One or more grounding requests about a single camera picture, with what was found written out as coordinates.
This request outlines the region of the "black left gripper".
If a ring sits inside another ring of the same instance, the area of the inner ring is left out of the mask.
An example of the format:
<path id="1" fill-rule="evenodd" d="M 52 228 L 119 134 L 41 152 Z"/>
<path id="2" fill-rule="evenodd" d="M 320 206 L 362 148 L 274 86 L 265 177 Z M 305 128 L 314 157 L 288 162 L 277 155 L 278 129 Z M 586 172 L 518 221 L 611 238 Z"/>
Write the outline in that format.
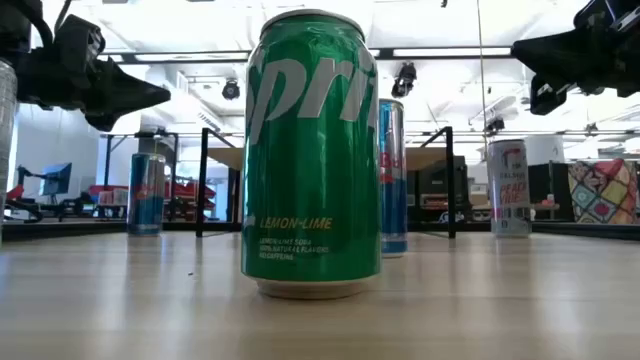
<path id="1" fill-rule="evenodd" d="M 122 113 L 171 99 L 169 90 L 127 74 L 112 58 L 98 60 L 104 47 L 97 25 L 68 16 L 52 44 L 18 58 L 17 101 L 43 108 L 85 109 L 89 125 L 110 132 Z"/>

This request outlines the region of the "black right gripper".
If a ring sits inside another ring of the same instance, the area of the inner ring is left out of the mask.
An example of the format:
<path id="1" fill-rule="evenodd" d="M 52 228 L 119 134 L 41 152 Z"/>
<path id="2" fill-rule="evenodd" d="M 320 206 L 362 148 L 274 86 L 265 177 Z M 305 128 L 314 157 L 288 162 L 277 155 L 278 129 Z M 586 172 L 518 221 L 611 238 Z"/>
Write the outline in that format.
<path id="1" fill-rule="evenodd" d="M 614 27 L 596 23 L 587 34 L 587 71 L 586 38 L 578 30 L 513 43 L 511 55 L 535 73 L 530 86 L 532 114 L 545 116 L 563 105 L 571 84 L 581 77 L 578 86 L 588 94 L 611 88 L 618 97 L 627 98 L 639 92 L 639 22 Z"/>

